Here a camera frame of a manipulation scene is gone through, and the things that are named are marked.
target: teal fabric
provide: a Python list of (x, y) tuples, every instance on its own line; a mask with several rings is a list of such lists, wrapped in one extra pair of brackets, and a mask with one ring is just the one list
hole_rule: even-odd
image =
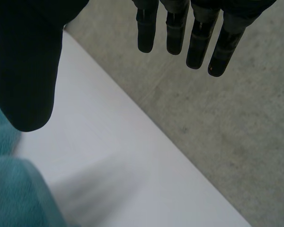
[(67, 227), (37, 169), (0, 157), (0, 227)]
[(0, 156), (10, 155), (17, 145), (21, 132), (16, 130), (0, 110)]
[(20, 136), (0, 110), (0, 227), (70, 227), (38, 170), (11, 156)]

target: white surface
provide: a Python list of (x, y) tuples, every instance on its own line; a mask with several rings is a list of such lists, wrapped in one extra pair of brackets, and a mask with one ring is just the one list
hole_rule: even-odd
[[(18, 156), (39, 168), (63, 213), (83, 227), (111, 207), (109, 195), (128, 197), (127, 185), (135, 190), (101, 226), (250, 226), (68, 34), (53, 115), (23, 134)], [(98, 206), (95, 197), (110, 202)]]

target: hand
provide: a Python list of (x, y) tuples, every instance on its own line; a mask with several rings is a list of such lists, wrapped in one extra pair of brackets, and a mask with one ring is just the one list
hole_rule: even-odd
[[(167, 51), (177, 55), (182, 50), (189, 0), (160, 0), (167, 10)], [(186, 64), (198, 69), (212, 36), (219, 12), (224, 11), (224, 22), (208, 66), (208, 73), (221, 76), (234, 53), (245, 28), (276, 0), (191, 0), (195, 21), (190, 37)], [(138, 8), (138, 48), (149, 53), (156, 32), (159, 0), (133, 0)]]

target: gray floor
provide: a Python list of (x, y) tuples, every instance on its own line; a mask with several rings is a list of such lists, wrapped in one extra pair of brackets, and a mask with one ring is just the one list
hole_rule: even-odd
[(166, 51), (160, 5), (154, 49), (138, 51), (130, 0), (91, 0), (69, 33), (254, 227), (284, 227), (284, 0), (249, 27), (225, 74)]

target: white table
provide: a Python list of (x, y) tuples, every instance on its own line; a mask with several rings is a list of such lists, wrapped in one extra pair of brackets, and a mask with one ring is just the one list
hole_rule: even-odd
[(83, 227), (250, 226), (67, 33), (53, 115), (17, 155)]

